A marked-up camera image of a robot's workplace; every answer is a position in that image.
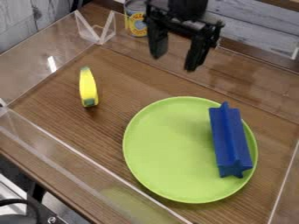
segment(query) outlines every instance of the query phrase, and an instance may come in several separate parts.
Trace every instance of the green plate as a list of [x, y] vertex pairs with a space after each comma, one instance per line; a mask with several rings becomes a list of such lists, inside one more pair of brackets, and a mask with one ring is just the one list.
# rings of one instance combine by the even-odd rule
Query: green plate
[[258, 144], [243, 122], [255, 168], [243, 172], [244, 178], [220, 178], [210, 119], [210, 108], [219, 106], [202, 98], [169, 98], [147, 106], [127, 126], [123, 144], [128, 168], [140, 183], [169, 200], [222, 200], [254, 174]]

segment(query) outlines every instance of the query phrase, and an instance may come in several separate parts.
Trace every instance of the wooden table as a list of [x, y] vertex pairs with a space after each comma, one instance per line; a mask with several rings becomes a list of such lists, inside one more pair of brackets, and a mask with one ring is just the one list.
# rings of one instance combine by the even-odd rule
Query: wooden table
[[[96, 22], [101, 11], [95, 4], [89, 4], [83, 13], [88, 21]], [[39, 40], [53, 36], [63, 23], [65, 20], [33, 36], [25, 47], [16, 47], [7, 54], [7, 59], [12, 54], [24, 60], [24, 55], [31, 53], [43, 56]], [[116, 37], [112, 43], [124, 38]], [[137, 39], [136, 42], [145, 44], [145, 40]], [[223, 49], [210, 52], [207, 62], [196, 73], [177, 71], [180, 74], [173, 75], [112, 51], [111, 47], [93, 45], [11, 105], [11, 109], [161, 201], [187, 220], [207, 224], [267, 223], [299, 138], [299, 76]], [[179, 57], [179, 52], [180, 49], [172, 50], [169, 57], [175, 57], [176, 53]], [[168, 67], [173, 66], [171, 60], [167, 63]], [[91, 67], [103, 87], [103, 101], [91, 109], [81, 107], [79, 98], [79, 71], [84, 66]], [[203, 205], [176, 203], [153, 195], [137, 183], [123, 157], [123, 135], [136, 112], [149, 103], [179, 95], [203, 97], [215, 102], [227, 101], [239, 108], [255, 133], [259, 148], [256, 173], [247, 186], [227, 199]], [[25, 123], [20, 124], [17, 131], [24, 136], [35, 134]], [[108, 186], [105, 178], [87, 159], [69, 150], [61, 150], [61, 146], [48, 145], [45, 138], [41, 140], [36, 137], [32, 145], [40, 153], [67, 171], [76, 173], [76, 178], [65, 178], [65, 173], [23, 150], [20, 144], [9, 141], [7, 136], [0, 135], [0, 142], [1, 153], [8, 159], [92, 222], [129, 223], [105, 209], [92, 191], [87, 190], [100, 190]]]

